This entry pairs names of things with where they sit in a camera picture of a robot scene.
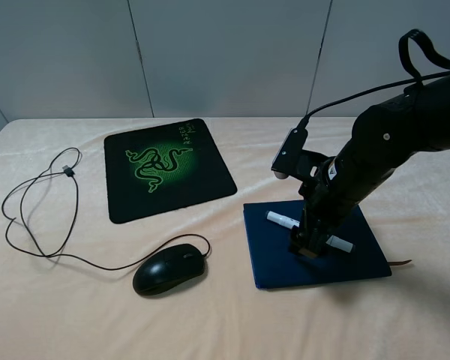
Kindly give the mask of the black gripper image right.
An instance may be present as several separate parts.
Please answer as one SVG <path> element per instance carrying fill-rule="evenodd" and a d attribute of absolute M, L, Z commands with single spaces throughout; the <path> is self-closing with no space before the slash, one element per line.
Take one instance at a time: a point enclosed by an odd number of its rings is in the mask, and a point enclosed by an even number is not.
<path fill-rule="evenodd" d="M 300 225 L 290 230 L 288 251 L 318 257 L 333 231 L 397 167 L 398 153 L 390 149 L 343 149 L 335 157 L 301 151 L 298 174 L 304 210 Z"/>

